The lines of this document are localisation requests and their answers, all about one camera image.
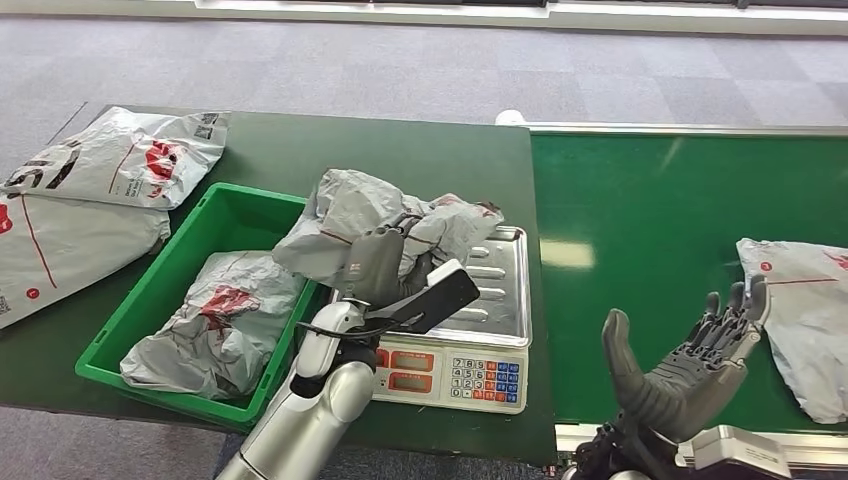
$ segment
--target robot finger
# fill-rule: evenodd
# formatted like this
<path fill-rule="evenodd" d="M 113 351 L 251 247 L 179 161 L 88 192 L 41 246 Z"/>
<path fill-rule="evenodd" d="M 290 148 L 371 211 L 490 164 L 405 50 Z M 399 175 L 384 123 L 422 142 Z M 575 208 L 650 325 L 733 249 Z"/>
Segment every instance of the robot finger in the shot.
<path fill-rule="evenodd" d="M 750 294 L 746 299 L 744 317 L 755 326 L 762 328 L 771 310 L 771 293 L 766 277 L 751 277 Z"/>
<path fill-rule="evenodd" d="M 727 299 L 727 308 L 738 312 L 742 309 L 745 298 L 745 283 L 736 282 L 730 286 L 730 298 Z"/>
<path fill-rule="evenodd" d="M 618 309 L 612 309 L 604 322 L 601 340 L 607 359 L 613 390 L 619 405 L 640 403 L 645 394 L 645 378 L 636 356 L 630 348 L 630 319 Z"/>

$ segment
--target gray plastic mailer bag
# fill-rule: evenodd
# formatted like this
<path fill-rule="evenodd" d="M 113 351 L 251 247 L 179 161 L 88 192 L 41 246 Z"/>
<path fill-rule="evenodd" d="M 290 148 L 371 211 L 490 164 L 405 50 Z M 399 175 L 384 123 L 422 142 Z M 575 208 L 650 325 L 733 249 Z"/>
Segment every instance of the gray plastic mailer bag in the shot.
<path fill-rule="evenodd" d="M 437 266 L 452 258 L 464 262 L 470 248 L 504 219 L 497 208 L 468 203 L 454 194 L 425 202 L 365 173 L 331 169 L 312 192 L 297 224 L 274 247 L 274 260 L 291 272 L 336 287 L 351 243 L 404 212 L 423 218 L 404 243 L 401 278 L 428 251 Z"/>
<path fill-rule="evenodd" d="M 251 393 L 306 281 L 270 252 L 212 254 L 161 330 L 121 360 L 138 388 L 230 398 Z"/>
<path fill-rule="evenodd" d="M 848 417 L 848 249 L 798 242 L 736 243 L 746 276 L 768 278 L 772 356 L 818 423 Z"/>

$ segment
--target crumpled plastic bag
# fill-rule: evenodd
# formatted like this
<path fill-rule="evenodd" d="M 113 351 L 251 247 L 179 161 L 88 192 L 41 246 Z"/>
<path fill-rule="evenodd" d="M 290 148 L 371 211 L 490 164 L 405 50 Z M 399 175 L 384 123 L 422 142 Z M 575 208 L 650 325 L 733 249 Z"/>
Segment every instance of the crumpled plastic bag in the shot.
<path fill-rule="evenodd" d="M 848 249 L 796 242 L 736 243 L 746 276 L 768 278 L 765 323 L 783 381 L 818 423 L 848 417 Z"/>
<path fill-rule="evenodd" d="M 249 394 L 305 283 L 271 252 L 211 255 L 182 307 L 121 360 L 121 376 L 133 387 L 212 399 Z"/>
<path fill-rule="evenodd" d="M 229 112 L 175 117 L 112 107 L 18 167 L 0 191 L 173 209 L 224 151 Z"/>
<path fill-rule="evenodd" d="M 464 262 L 469 250 L 504 220 L 496 207 L 468 203 L 451 193 L 425 202 L 368 174 L 330 169 L 295 226 L 274 247 L 274 260 L 291 272 L 338 287 L 351 242 L 403 212 L 423 219 L 404 242 L 401 278 L 428 251 L 436 266 L 452 258 Z"/>
<path fill-rule="evenodd" d="M 167 212 L 0 197 L 0 328 L 118 271 L 170 234 Z"/>

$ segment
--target robotic arm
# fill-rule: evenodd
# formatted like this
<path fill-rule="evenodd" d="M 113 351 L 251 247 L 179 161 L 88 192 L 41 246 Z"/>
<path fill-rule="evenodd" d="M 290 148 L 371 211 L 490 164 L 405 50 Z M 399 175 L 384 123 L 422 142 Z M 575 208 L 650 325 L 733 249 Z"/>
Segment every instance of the robotic arm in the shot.
<path fill-rule="evenodd" d="M 353 245 L 343 299 L 310 324 L 283 386 L 218 480 L 311 480 L 371 401 L 376 349 L 389 330 L 426 333 L 480 296 L 456 260 L 429 255 L 400 281 L 404 237 L 420 218 L 401 216 Z"/>
<path fill-rule="evenodd" d="M 742 282 L 735 283 L 726 308 L 719 307 L 719 295 L 707 295 L 704 314 L 686 340 L 647 374 L 628 343 L 627 315 L 610 311 L 602 342 L 621 410 L 593 441 L 577 448 L 576 468 L 567 478 L 606 480 L 624 472 L 654 480 L 691 478 L 675 464 L 677 445 L 723 410 L 745 379 L 745 359 L 770 310 L 765 278 L 753 277 L 748 293 Z"/>

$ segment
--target red logo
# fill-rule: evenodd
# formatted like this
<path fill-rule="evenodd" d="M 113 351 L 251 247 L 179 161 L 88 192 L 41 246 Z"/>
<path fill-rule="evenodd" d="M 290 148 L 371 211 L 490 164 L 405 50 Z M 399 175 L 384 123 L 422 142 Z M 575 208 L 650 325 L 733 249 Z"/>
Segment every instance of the red logo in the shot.
<path fill-rule="evenodd" d="M 848 255 L 831 255 L 827 252 L 823 253 L 827 255 L 827 258 L 836 262 L 842 270 L 848 270 Z"/>
<path fill-rule="evenodd" d="M 12 229 L 12 219 L 9 218 L 9 207 L 0 203 L 0 234 Z"/>
<path fill-rule="evenodd" d="M 178 160 L 177 148 L 179 148 L 177 145 L 153 140 L 153 146 L 144 152 L 147 168 L 163 180 L 170 179 Z"/>
<path fill-rule="evenodd" d="M 253 295 L 238 288 L 221 285 L 215 294 L 200 309 L 200 314 L 209 321 L 209 330 L 218 332 L 218 339 L 224 340 L 224 329 L 230 328 L 230 317 L 244 312 L 259 310 L 261 302 Z"/>

